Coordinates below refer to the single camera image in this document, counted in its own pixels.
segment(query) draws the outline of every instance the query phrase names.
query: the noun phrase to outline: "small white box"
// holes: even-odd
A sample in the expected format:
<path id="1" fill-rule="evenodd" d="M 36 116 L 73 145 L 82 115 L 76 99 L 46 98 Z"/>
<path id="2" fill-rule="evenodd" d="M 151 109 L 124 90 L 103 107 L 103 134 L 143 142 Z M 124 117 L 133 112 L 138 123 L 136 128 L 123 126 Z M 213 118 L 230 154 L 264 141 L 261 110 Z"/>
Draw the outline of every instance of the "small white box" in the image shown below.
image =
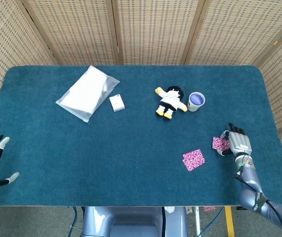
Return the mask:
<path id="1" fill-rule="evenodd" d="M 120 94 L 111 96 L 109 99 L 114 112 L 123 110 L 125 108 L 125 105 L 121 99 Z"/>

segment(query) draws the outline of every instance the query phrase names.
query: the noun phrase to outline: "doll's black hair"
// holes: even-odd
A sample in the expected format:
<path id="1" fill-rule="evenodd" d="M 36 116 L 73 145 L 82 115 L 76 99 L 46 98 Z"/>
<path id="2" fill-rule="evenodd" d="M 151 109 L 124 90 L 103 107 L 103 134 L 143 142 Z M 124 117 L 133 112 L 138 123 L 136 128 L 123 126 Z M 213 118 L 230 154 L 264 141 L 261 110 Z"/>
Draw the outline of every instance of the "doll's black hair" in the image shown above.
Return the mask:
<path id="1" fill-rule="evenodd" d="M 179 93 L 179 99 L 182 100 L 182 98 L 184 97 L 184 92 L 182 92 L 182 89 L 177 86 L 177 85 L 172 85 L 169 88 L 167 88 L 166 92 L 170 91 L 170 90 L 176 90 Z"/>

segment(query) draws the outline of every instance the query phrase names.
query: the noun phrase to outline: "yellow line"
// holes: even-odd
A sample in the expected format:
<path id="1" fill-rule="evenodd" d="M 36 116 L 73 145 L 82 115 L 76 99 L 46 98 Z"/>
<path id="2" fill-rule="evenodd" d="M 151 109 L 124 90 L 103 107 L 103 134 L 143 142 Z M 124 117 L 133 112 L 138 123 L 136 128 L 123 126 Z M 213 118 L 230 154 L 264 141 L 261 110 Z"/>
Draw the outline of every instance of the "yellow line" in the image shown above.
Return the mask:
<path id="1" fill-rule="evenodd" d="M 232 211 L 230 206 L 225 206 L 226 226 L 228 228 L 228 237 L 234 237 Z"/>

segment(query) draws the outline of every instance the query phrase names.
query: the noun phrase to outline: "purple liquid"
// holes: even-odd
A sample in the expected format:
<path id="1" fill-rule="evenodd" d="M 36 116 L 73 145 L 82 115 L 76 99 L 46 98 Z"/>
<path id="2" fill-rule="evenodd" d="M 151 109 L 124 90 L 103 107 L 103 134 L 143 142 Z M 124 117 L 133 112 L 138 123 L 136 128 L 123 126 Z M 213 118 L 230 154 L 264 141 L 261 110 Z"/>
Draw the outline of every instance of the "purple liquid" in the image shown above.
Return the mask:
<path id="1" fill-rule="evenodd" d="M 190 96 L 190 102 L 194 105 L 202 105 L 204 103 L 204 99 L 201 95 L 193 94 Z"/>

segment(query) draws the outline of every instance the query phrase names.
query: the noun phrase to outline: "gray floor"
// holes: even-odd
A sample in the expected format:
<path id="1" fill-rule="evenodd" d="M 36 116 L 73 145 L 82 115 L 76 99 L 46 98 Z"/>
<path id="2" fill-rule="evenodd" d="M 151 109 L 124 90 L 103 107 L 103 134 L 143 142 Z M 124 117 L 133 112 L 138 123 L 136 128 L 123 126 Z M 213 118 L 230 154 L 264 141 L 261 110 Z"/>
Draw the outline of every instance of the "gray floor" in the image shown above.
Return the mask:
<path id="1" fill-rule="evenodd" d="M 217 210 L 204 212 L 200 208 L 202 229 L 216 216 Z M 236 237 L 282 237 L 282 230 L 250 211 L 232 209 Z M 82 210 L 77 208 L 75 227 L 82 229 Z M 6 237 L 67 237 L 74 218 L 71 207 L 0 207 L 0 236 Z M 187 215 L 188 237 L 195 236 L 194 214 Z M 72 237 L 81 231 L 74 229 Z M 204 237 L 226 237 L 225 212 L 205 233 Z"/>

